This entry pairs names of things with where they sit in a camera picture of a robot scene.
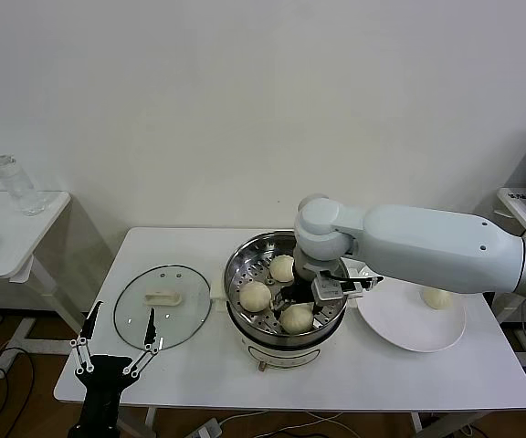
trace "floor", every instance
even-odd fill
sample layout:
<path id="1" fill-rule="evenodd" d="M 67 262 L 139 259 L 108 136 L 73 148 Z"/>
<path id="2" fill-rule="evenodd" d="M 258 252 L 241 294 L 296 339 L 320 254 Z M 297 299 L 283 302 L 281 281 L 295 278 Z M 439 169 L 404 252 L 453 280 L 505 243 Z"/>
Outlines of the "floor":
<path id="1" fill-rule="evenodd" d="M 0 346 L 8 340 L 16 329 L 20 317 L 7 316 L 0 324 Z M 515 350 L 521 349 L 512 334 L 512 329 L 505 329 L 507 338 Z M 57 317 L 38 318 L 31 337 L 45 339 L 69 339 L 70 329 Z M 25 411 L 17 421 L 13 431 L 8 435 L 12 438 L 26 437 L 63 437 L 67 430 L 76 423 L 79 417 L 79 406 L 56 401 L 52 395 L 56 379 L 64 363 L 65 357 L 34 356 L 36 368 L 36 383 L 29 397 Z M 0 415 L 0 437 L 5 437 L 12 421 L 16 417 L 30 385 L 30 367 L 26 358 L 16 360 L 9 372 L 9 401 Z M 0 403 L 5 393 L 5 385 L 0 381 Z M 144 410 L 133 410 L 135 415 L 144 417 Z M 161 437 L 184 438 L 193 429 L 202 425 L 208 419 L 216 417 L 219 420 L 236 412 L 161 409 L 157 413 L 155 430 Z M 344 414 L 339 419 L 354 429 L 362 438 L 408 437 L 413 428 L 408 413 L 356 413 Z M 273 412 L 262 415 L 236 419 L 224 427 L 225 437 L 253 437 L 258 433 L 277 430 L 283 426 L 310 422 L 305 413 Z M 489 438 L 526 436 L 526 411 L 496 412 L 476 422 Z M 300 434 L 323 433 L 331 438 L 348 438 L 352 435 L 337 425 L 322 423 L 316 426 L 293 431 Z"/>

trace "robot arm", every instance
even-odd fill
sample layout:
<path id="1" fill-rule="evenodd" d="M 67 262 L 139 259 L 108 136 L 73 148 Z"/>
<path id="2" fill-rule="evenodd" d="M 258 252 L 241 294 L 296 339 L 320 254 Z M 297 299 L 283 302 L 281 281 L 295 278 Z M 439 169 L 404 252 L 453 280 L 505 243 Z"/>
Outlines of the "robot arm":
<path id="1" fill-rule="evenodd" d="M 472 214 L 401 205 L 365 213 L 311 197 L 300 204 L 295 233 L 302 276 L 349 257 L 380 275 L 424 286 L 526 297 L 526 239 Z"/>

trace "robotic hand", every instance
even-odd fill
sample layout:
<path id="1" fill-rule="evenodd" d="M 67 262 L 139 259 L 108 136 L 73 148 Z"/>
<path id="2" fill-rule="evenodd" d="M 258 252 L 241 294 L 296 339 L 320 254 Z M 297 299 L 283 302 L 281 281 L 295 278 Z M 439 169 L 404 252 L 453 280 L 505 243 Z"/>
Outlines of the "robotic hand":
<path id="1" fill-rule="evenodd" d="M 152 308 L 145 331 L 145 349 L 135 361 L 124 356 L 90 356 L 89 340 L 102 301 L 97 302 L 85 320 L 79 337 L 70 342 L 76 351 L 75 374 L 87 388 L 79 422 L 68 432 L 68 438 L 118 438 L 117 416 L 121 393 L 133 385 L 143 369 L 157 355 L 155 346 L 155 311 Z"/>

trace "metal rim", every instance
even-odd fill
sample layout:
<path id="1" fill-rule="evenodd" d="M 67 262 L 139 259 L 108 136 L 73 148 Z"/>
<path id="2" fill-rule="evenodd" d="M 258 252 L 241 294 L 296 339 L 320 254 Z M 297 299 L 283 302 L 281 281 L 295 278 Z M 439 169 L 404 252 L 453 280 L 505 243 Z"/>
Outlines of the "metal rim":
<path id="1" fill-rule="evenodd" d="M 324 340 L 329 338 L 334 331 L 341 325 L 342 320 L 344 319 L 344 312 L 336 318 L 336 322 L 333 326 L 330 327 L 330 330 L 326 330 L 325 336 L 322 336 L 320 338 L 315 339 L 313 342 L 309 344 L 302 344 L 299 346 L 286 346 L 286 345 L 275 345 L 275 344 L 268 344 L 267 342 L 262 341 L 261 339 L 257 339 L 253 337 L 250 333 L 247 333 L 246 330 L 244 330 L 240 325 L 238 325 L 236 316 L 232 311 L 232 308 L 229 306 L 228 303 L 226 303 L 226 309 L 228 310 L 228 316 L 230 317 L 231 321 L 233 321 L 233 324 L 235 324 L 235 327 L 248 339 L 252 340 L 253 342 L 265 347 L 266 349 L 277 349 L 279 351 L 298 351 L 300 349 L 310 349 L 316 345 L 322 344 Z"/>
<path id="2" fill-rule="evenodd" d="M 224 288 L 227 299 L 227 310 L 232 313 L 236 326 L 241 327 L 242 332 L 247 332 L 250 338 L 260 345 L 272 349 L 301 349 L 309 346 L 319 339 L 325 339 L 335 329 L 337 320 L 344 314 L 345 299 L 342 303 L 323 308 L 323 311 L 314 314 L 314 327 L 310 331 L 297 335 L 286 333 L 280 326 L 279 320 L 269 309 L 262 312 L 248 312 L 240 306 L 238 299 L 239 289 L 247 284 L 247 281 L 264 281 L 273 295 L 288 286 L 276 283 L 271 285 L 268 267 L 274 256 L 290 254 L 296 244 L 295 234 L 290 230 L 278 230 L 253 236 L 230 256 L 225 266 Z M 348 276 L 346 267 L 340 262 L 342 274 Z"/>
<path id="3" fill-rule="evenodd" d="M 141 274 L 139 274 L 137 277 L 135 277 L 132 281 L 130 281 L 129 283 L 127 283 L 127 286 L 121 291 L 121 293 L 119 294 L 119 297 L 117 298 L 117 301 L 115 302 L 115 306 L 113 308 L 113 327 L 115 328 L 115 331 L 117 332 L 117 334 L 119 335 L 119 338 L 121 338 L 121 340 L 123 342 L 125 342 L 127 345 L 130 345 L 131 347 L 134 347 L 135 349 L 139 349 L 139 350 L 143 350 L 143 348 L 140 348 L 140 347 L 137 347 L 133 344 L 131 344 L 128 340 L 124 339 L 123 336 L 121 335 L 121 333 L 119 332 L 119 330 L 117 329 L 117 321 L 115 319 L 115 311 L 117 310 L 117 306 L 119 305 L 119 302 L 121 301 L 121 297 L 123 296 L 123 294 L 125 293 L 125 291 L 127 290 L 127 288 L 132 285 L 138 278 L 140 278 L 141 276 L 144 276 L 145 274 L 149 273 L 149 272 L 152 272 L 156 269 L 160 269 L 162 267 L 183 267 L 185 269 L 189 269 L 191 271 L 194 271 L 196 272 L 206 283 L 206 285 L 208 286 L 208 290 L 210 291 L 210 283 L 208 283 L 208 281 L 206 281 L 206 278 L 205 276 L 203 276 L 202 274 L 200 274 L 198 271 L 196 271 L 193 267 L 190 267 L 190 266 L 186 266 L 186 265 L 178 265 L 178 264 L 171 264 L 171 265 L 160 265 L 160 266 L 156 266 L 156 267 L 153 267 L 151 269 L 148 269 L 147 271 L 145 272 L 142 272 Z M 190 336 L 188 336 L 188 338 L 178 342 L 177 344 L 173 344 L 171 345 L 170 347 L 167 347 L 165 349 L 161 349 L 161 351 L 163 350 L 166 350 L 166 349 L 172 349 L 173 347 L 176 347 L 180 344 L 183 344 L 185 343 L 187 340 L 189 340 L 193 335 L 196 334 L 196 332 L 205 324 L 206 320 L 208 319 L 208 316 L 210 315 L 210 309 L 212 308 L 212 299 L 208 299 L 208 311 L 206 312 L 206 316 L 204 318 L 204 320 L 202 320 L 202 322 L 198 325 L 198 327 L 196 327 L 196 330 L 194 330 Z"/>

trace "white desk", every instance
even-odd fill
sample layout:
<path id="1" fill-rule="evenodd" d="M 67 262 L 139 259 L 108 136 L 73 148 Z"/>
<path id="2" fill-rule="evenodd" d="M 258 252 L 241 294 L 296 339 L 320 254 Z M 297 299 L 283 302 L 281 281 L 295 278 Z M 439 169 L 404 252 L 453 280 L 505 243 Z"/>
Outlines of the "white desk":
<path id="1" fill-rule="evenodd" d="M 78 332 L 84 317 L 33 256 L 42 237 L 68 205 L 70 195 L 66 192 L 43 192 L 42 195 L 47 199 L 47 209 L 35 216 L 25 216 L 12 207 L 7 192 L 0 192 L 0 278 L 24 283 L 33 273 L 41 283 L 37 290 L 41 297 Z M 24 339 L 34 322 L 33 318 L 24 318 L 9 346 L 22 347 L 35 353 L 68 353 L 69 346 L 63 341 Z M 0 368 L 8 370 L 16 354 L 16 351 L 6 351 L 0 358 Z"/>
<path id="2" fill-rule="evenodd" d="M 104 304 L 90 343 L 95 353 L 134 357 L 113 327 L 112 310 L 127 284 L 145 270 L 183 264 L 207 279 L 221 275 L 232 252 L 265 230 L 133 228 L 100 290 Z M 374 333 L 355 308 L 317 360 L 294 370 L 267 369 L 238 346 L 226 313 L 211 310 L 185 343 L 162 351 L 124 391 L 132 406 L 334 412 L 456 412 L 418 436 L 444 436 L 485 412 L 526 409 L 526 375 L 482 296 L 466 297 L 468 323 L 453 348 L 431 354 L 399 349 Z M 74 358 L 54 395 L 82 402 Z M 151 436 L 140 431 L 137 436 Z"/>
<path id="3" fill-rule="evenodd" d="M 508 209 L 513 219 L 516 219 L 523 228 L 526 228 L 526 189 L 502 188 L 497 193 L 499 199 Z M 502 322 L 522 306 L 525 298 L 514 294 L 505 294 L 503 297 L 495 297 L 492 310 L 497 321 Z M 515 330 L 515 336 L 524 348 L 517 352 L 517 358 L 523 367 L 526 367 L 526 330 Z"/>

